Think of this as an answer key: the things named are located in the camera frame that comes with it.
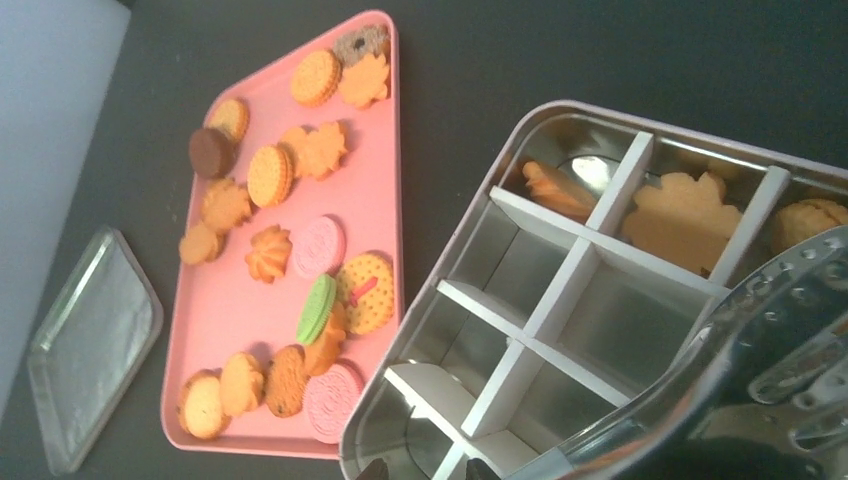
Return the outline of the green round cookie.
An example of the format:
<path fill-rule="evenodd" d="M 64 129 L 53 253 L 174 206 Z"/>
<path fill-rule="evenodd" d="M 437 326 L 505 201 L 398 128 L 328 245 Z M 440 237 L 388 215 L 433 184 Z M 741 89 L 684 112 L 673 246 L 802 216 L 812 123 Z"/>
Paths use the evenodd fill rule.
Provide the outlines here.
<path fill-rule="evenodd" d="M 334 277 L 320 274 L 304 301 L 296 329 L 296 340 L 303 346 L 313 344 L 323 332 L 336 299 Z"/>

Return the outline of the orange rosette butter cookie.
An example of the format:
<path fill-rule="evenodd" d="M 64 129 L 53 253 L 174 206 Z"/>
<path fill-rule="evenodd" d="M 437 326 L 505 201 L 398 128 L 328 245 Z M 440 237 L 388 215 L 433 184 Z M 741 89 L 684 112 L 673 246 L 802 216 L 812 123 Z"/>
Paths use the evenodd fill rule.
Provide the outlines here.
<path fill-rule="evenodd" d="M 245 256 L 245 262 L 252 279 L 273 284 L 286 275 L 292 251 L 289 234 L 289 230 L 271 225 L 251 238 L 251 251 Z"/>

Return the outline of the metal serving tongs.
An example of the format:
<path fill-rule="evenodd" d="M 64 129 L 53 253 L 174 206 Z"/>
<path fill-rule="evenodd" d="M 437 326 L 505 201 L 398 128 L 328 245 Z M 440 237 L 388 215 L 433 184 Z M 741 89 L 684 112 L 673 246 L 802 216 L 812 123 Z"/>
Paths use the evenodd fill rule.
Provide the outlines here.
<path fill-rule="evenodd" d="M 843 479 L 847 230 L 742 281 L 680 358 L 626 406 L 519 479 Z"/>

